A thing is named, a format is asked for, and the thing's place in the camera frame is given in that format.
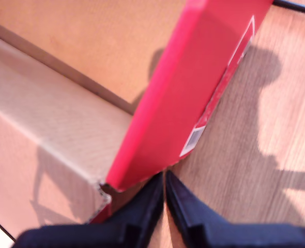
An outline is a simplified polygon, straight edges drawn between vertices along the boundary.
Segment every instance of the cardboard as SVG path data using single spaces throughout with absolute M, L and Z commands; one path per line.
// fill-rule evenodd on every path
M 0 40 L 0 223 L 86 222 L 131 116 Z
M 0 38 L 134 113 L 185 0 L 0 0 Z

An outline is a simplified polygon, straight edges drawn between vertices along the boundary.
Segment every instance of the wooden floor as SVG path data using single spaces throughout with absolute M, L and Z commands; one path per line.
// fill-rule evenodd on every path
M 195 151 L 171 170 L 232 222 L 305 226 L 305 14 L 271 7 Z M 113 194 L 115 209 L 138 188 Z M 167 208 L 149 247 L 185 247 Z

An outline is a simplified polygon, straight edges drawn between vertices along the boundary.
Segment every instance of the cardboard box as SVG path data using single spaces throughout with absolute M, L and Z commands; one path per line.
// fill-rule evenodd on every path
M 122 191 L 190 154 L 271 4 L 191 0 L 171 35 L 172 1 L 15 2 L 0 1 L 0 223 L 15 237 L 101 219 L 101 183 Z M 132 117 L 123 103 L 144 91 L 166 39 L 154 25 L 170 38 Z

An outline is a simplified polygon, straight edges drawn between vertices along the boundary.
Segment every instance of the cardboard flap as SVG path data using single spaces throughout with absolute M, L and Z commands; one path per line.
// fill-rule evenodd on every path
M 16 236 L 87 221 L 130 120 L 0 40 L 0 223 Z

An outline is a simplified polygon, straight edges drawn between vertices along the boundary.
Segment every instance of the barcode label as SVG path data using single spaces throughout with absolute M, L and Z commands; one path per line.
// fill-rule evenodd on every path
M 180 153 L 180 157 L 183 155 L 189 153 L 191 150 L 193 150 L 196 146 L 196 144 L 199 142 L 199 139 L 205 129 L 205 126 L 199 127 L 199 128 L 194 128 L 192 132 L 190 133 L 184 148 L 182 149 Z

